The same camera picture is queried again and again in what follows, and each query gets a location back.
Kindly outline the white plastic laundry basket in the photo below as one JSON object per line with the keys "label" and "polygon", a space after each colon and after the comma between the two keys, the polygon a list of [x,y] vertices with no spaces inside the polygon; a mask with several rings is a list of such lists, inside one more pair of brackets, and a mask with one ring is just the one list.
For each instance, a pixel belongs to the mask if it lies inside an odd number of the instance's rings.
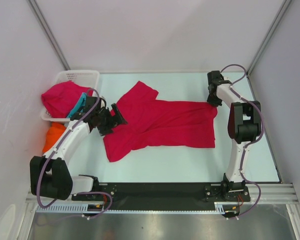
{"label": "white plastic laundry basket", "polygon": [[[99,79],[100,73],[97,70],[65,70],[56,75],[52,85],[71,81],[81,87],[97,89]],[[70,121],[69,118],[51,117],[50,113],[45,107],[42,108],[40,116],[42,120],[49,122],[65,124]]]}

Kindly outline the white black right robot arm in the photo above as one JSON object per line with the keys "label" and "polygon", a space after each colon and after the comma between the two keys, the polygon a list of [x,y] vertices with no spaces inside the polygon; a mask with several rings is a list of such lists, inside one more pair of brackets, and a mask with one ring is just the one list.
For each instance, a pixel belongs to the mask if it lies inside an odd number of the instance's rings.
{"label": "white black right robot arm", "polygon": [[251,145],[264,133],[262,130],[261,104],[248,101],[234,89],[219,70],[210,71],[207,102],[213,107],[225,103],[229,107],[227,132],[231,139],[228,168],[220,185],[220,195],[227,201],[235,201],[239,195],[248,193],[245,167]]}

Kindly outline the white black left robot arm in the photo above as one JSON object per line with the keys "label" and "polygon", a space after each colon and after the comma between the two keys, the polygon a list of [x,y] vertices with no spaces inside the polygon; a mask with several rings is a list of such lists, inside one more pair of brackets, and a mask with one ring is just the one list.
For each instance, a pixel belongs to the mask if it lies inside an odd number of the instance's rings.
{"label": "white black left robot arm", "polygon": [[34,196],[66,200],[71,195],[83,193],[88,199],[100,196],[97,178],[90,175],[73,176],[69,162],[82,141],[97,129],[103,137],[114,128],[126,124],[115,103],[107,107],[101,97],[88,96],[84,105],[72,114],[66,130],[57,142],[42,156],[30,160],[30,190]]}

